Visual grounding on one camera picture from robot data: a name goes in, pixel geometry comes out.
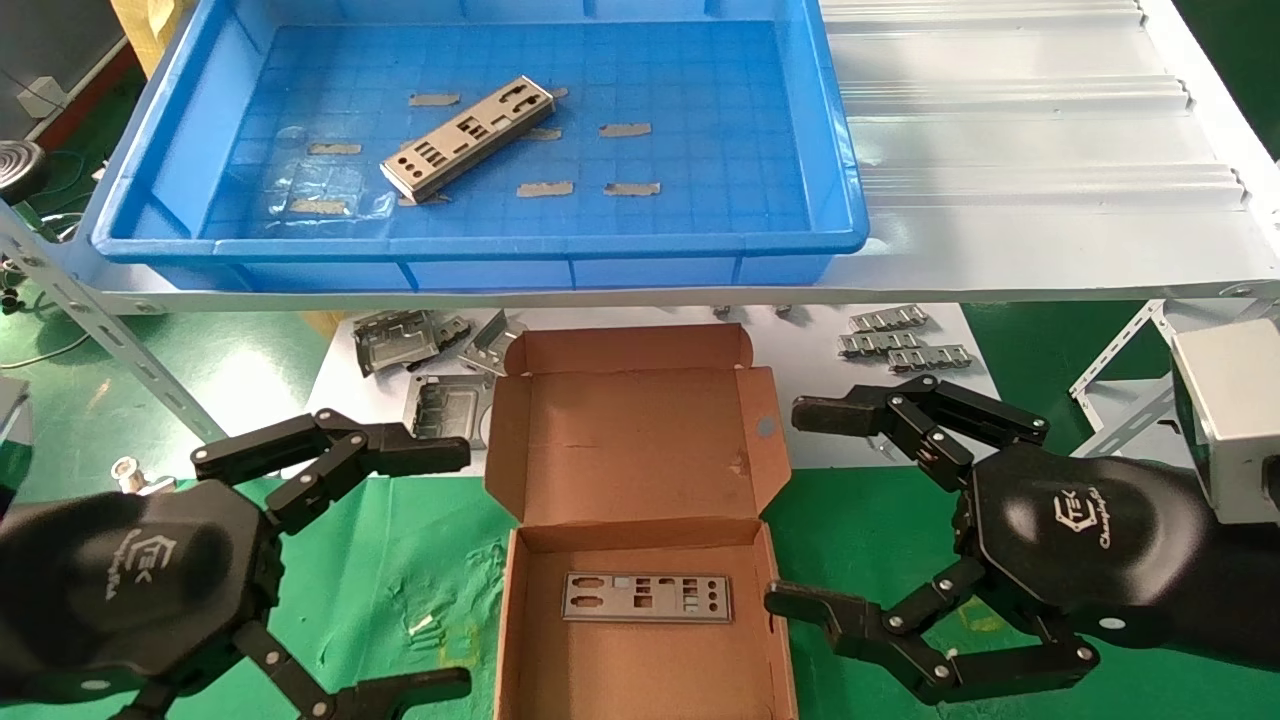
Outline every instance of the cardboard box lid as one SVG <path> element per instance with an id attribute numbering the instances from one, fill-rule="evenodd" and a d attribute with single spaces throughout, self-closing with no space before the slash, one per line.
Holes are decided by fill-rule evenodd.
<path id="1" fill-rule="evenodd" d="M 484 483 L 525 525 L 755 518 L 791 478 L 740 325 L 530 331 L 506 364 Z"/>

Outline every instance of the open cardboard box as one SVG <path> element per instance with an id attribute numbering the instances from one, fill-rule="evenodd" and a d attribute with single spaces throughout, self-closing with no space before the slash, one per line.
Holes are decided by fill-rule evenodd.
<path id="1" fill-rule="evenodd" d="M 791 477 L 773 373 L 740 325 L 526 332 L 507 354 L 485 488 L 512 533 L 499 720 L 794 720 L 760 511 Z M 727 575 L 732 623 L 561 618 L 570 571 Z"/>

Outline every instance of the green floor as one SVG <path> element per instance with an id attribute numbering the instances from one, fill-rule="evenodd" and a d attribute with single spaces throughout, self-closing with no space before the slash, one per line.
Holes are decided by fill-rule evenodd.
<path id="1" fill-rule="evenodd" d="M 1260 136 L 1280 146 L 1275 60 L 1261 55 L 1276 27 L 1274 3 L 1180 0 Z M 1261 22 L 1258 13 L 1271 13 Z M 124 83 L 73 140 L 92 168 L 128 119 L 137 82 Z M 52 187 L 76 163 L 60 160 Z M 87 181 L 35 204 L 42 210 L 83 202 Z M 37 288 L 23 288 L 36 304 Z M 1065 388 L 1111 340 L 1138 304 L 980 305 L 965 314 L 1005 400 L 1048 418 L 1050 447 L 1069 451 L 1088 425 Z M 136 318 L 134 331 L 178 372 L 215 418 L 238 432 L 296 413 L 325 341 L 292 314 Z M 0 319 L 0 364 L 40 355 L 79 337 L 58 309 Z M 1106 377 L 1153 377 L 1167 366 L 1164 343 L 1140 337 Z M 122 455 L 148 470 L 182 473 L 195 438 L 93 343 L 9 373 L 32 383 L 36 454 L 27 501 L 114 489 Z M 248 405 L 259 410 L 250 413 Z M 260 493 L 261 487 L 252 488 Z M 950 562 L 952 498 L 913 469 L 799 471 L 767 512 L 781 571 L 892 601 Z M 357 678 L 463 664 L 476 675 L 466 701 L 411 717 L 489 717 L 493 650 L 506 532 L 511 519 L 476 479 L 372 483 L 343 501 L 305 536 L 287 543 L 289 574 L 271 629 L 328 687 Z M 431 616 L 425 630 L 410 632 Z M 942 647 L 977 650 L 1025 642 L 980 605 L 934 630 Z M 1275 717 L 1280 676 L 1164 651 L 1103 647 L 1103 664 L 1075 691 L 928 708 L 879 669 L 833 659 L 819 633 L 796 628 L 794 667 L 801 715 L 850 717 Z M 122 705 L 12 708 L 14 719 L 101 719 Z M 175 720 L 292 717 L 257 671 L 242 664 L 198 698 L 179 702 Z"/>

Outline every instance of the blue tray grid bottom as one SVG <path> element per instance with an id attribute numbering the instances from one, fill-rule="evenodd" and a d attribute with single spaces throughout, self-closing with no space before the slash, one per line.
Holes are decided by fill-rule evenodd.
<path id="1" fill-rule="evenodd" d="M 401 206 L 378 170 L 517 74 L 568 95 L 543 127 L 443 192 Z M 411 108 L 413 94 L 457 105 Z M 609 123 L 652 135 L 602 138 Z M 310 155 L 316 142 L 358 155 Z M 572 181 L 562 197 L 517 197 Z M 652 197 L 605 183 L 662 183 Z M 291 210 L 342 201 L 343 214 Z M 727 233 L 809 228 L 782 65 L 767 22 L 283 27 L 232 147 L 202 237 L 431 238 Z"/>

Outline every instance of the robotic hand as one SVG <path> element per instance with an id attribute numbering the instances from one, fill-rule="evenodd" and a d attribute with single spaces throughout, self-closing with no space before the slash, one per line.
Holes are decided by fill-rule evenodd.
<path id="1" fill-rule="evenodd" d="M 315 459 L 259 510 L 233 486 Z M 326 693 L 266 630 L 296 534 L 370 473 L 461 470 L 462 438 L 416 439 L 332 410 L 192 454 L 186 492 L 104 493 L 14 506 L 0 523 L 0 703 L 73 703 L 141 691 L 113 720 L 160 720 L 179 696 L 251 659 L 310 720 L 394 720 L 463 697 L 465 669 Z M 4 510 L 12 493 L 0 497 Z"/>
<path id="2" fill-rule="evenodd" d="M 787 582 L 764 597 L 769 612 L 822 625 L 836 655 L 881 665 L 922 702 L 1070 688 L 1100 660 L 1079 634 L 1280 671 L 1280 528 L 1220 524 L 1196 473 L 1050 454 L 1043 419 L 929 375 L 800 397 L 791 421 L 883 433 L 960 493 L 960 559 L 896 605 Z M 974 462 L 947 429 L 998 450 Z M 1041 644 L 955 657 L 929 647 L 922 635 L 973 596 Z"/>

